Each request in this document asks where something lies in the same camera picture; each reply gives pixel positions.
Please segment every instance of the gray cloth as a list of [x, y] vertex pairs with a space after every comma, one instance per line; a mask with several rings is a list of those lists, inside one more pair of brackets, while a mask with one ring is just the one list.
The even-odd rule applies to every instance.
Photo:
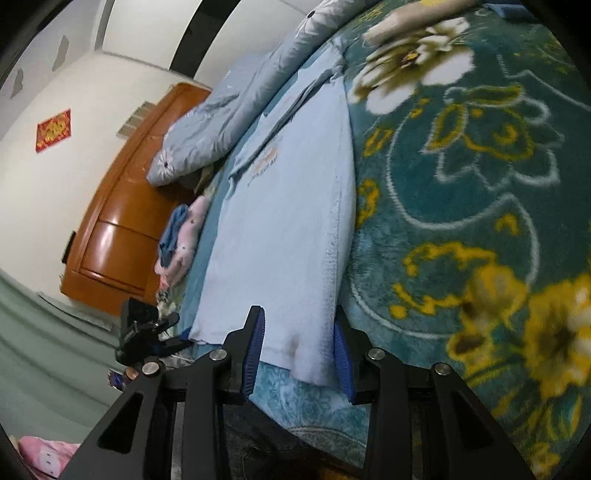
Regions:
[[9, 434], [78, 443], [118, 396], [116, 333], [61, 312], [0, 271], [0, 422]]
[[228, 74], [231, 92], [226, 76], [205, 102], [173, 126], [148, 172], [150, 184], [172, 183], [227, 155], [306, 59], [342, 25], [376, 3], [337, 0], [321, 4], [275, 50], [259, 61], [247, 59], [232, 67]]
[[170, 261], [177, 249], [178, 231], [183, 226], [187, 219], [189, 207], [184, 203], [176, 207], [170, 214], [166, 228], [158, 242], [158, 257], [160, 265], [163, 268], [168, 268]]

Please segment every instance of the yellow flower pattern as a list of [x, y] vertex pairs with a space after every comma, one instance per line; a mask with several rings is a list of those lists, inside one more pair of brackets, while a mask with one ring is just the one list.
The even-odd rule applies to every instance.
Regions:
[[553, 468], [560, 463], [560, 456], [549, 450], [549, 443], [536, 443], [529, 452], [531, 471], [539, 479], [548, 478]]
[[357, 210], [355, 228], [359, 228], [368, 218], [374, 215], [379, 199], [378, 185], [375, 180], [365, 179], [357, 189], [357, 194], [360, 199], [365, 199], [365, 202]]
[[509, 267], [491, 263], [477, 268], [466, 284], [460, 319], [488, 333], [499, 322], [511, 328], [511, 316], [525, 301], [527, 288]]
[[491, 367], [495, 363], [494, 350], [490, 336], [472, 327], [452, 335], [446, 345], [449, 358], [464, 364], [466, 377]]
[[[402, 264], [409, 277], [417, 277], [419, 270], [418, 262], [434, 261], [440, 257], [448, 256], [455, 260], [458, 270], [465, 270], [469, 263], [476, 260], [492, 262], [496, 258], [496, 254], [492, 251], [478, 247], [466, 247], [460, 242], [449, 242], [441, 245], [428, 242], [414, 248], [402, 259]], [[458, 296], [452, 293], [441, 299], [436, 299], [429, 294], [423, 294], [422, 301], [417, 301], [406, 291], [404, 285], [400, 282], [393, 284], [392, 289], [396, 292], [400, 300], [424, 315], [433, 316], [436, 314], [437, 308], [449, 309], [457, 307], [462, 302]], [[392, 317], [397, 320], [402, 320], [408, 315], [408, 309], [405, 306], [395, 304], [391, 305], [389, 310]]]
[[367, 55], [353, 79], [350, 103], [365, 102], [368, 112], [393, 112], [419, 85], [450, 85], [473, 69], [473, 51], [463, 44], [470, 25], [451, 18], [413, 30]]
[[382, 150], [386, 142], [392, 137], [394, 130], [391, 128], [377, 127], [374, 132], [365, 141], [363, 148], [363, 156], [370, 157], [371, 155]]
[[456, 154], [443, 169], [446, 174], [453, 176], [469, 167], [489, 190], [505, 187], [511, 179], [533, 185], [555, 183], [559, 174], [549, 161], [550, 148], [560, 146], [564, 135], [549, 119], [547, 108], [528, 97], [520, 83], [451, 87], [423, 152], [438, 154], [455, 145]]
[[569, 384], [583, 386], [591, 372], [591, 277], [583, 274], [547, 287], [529, 300], [524, 356], [542, 398]]
[[512, 213], [506, 213], [495, 222], [495, 230], [501, 232], [506, 229], [511, 236], [519, 235], [519, 223]]

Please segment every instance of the bed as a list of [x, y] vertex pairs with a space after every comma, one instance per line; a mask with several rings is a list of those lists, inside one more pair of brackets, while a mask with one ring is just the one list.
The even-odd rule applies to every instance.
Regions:
[[[303, 22], [298, 32], [330, 28], [260, 110], [269, 115], [329, 43], [344, 46], [356, 218], [338, 302], [403, 362], [452, 365], [536, 476], [551, 478], [591, 420], [590, 92], [540, 24], [474, 8], [375, 47], [363, 34], [403, 2], [360, 2], [348, 16], [334, 10], [348, 2], [334, 3], [316, 9], [330, 22]], [[193, 265], [172, 295], [180, 331], [196, 318], [229, 178], [260, 110], [230, 142]], [[311, 445], [362, 464], [368, 410], [337, 389], [261, 363], [251, 400]]]

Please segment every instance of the light blue towel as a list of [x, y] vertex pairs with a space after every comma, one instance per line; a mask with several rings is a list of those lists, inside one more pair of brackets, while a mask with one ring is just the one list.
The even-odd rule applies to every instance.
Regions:
[[160, 265], [164, 268], [167, 268], [173, 259], [174, 252], [177, 249], [178, 231], [187, 219], [188, 212], [189, 207], [182, 204], [170, 214], [164, 233], [158, 243], [158, 258], [160, 259]]
[[333, 44], [245, 144], [220, 212], [190, 338], [222, 343], [265, 309], [261, 360], [335, 385], [333, 324], [355, 223], [349, 108]]
[[503, 20], [538, 23], [538, 19], [520, 4], [512, 4], [505, 0], [501, 4], [486, 3], [485, 6], [493, 10]]
[[306, 59], [377, 2], [331, 1], [311, 12], [273, 51], [234, 65], [210, 98], [175, 124], [148, 172], [150, 184], [172, 183], [227, 155]]

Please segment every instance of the white flower pattern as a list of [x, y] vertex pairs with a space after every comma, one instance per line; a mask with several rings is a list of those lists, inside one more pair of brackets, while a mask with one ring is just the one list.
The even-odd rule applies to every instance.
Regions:
[[491, 192], [513, 181], [533, 187], [560, 182], [554, 149], [564, 135], [550, 125], [548, 106], [529, 97], [522, 84], [453, 86], [444, 102], [422, 150], [437, 153], [439, 182], [473, 173]]
[[158, 172], [160, 177], [165, 179], [172, 175], [173, 169], [173, 152], [169, 148], [163, 148], [158, 154]]
[[366, 100], [374, 115], [396, 110], [423, 85], [450, 85], [473, 69], [473, 51], [463, 45], [464, 17], [444, 20], [390, 42], [367, 56], [353, 80], [349, 102]]

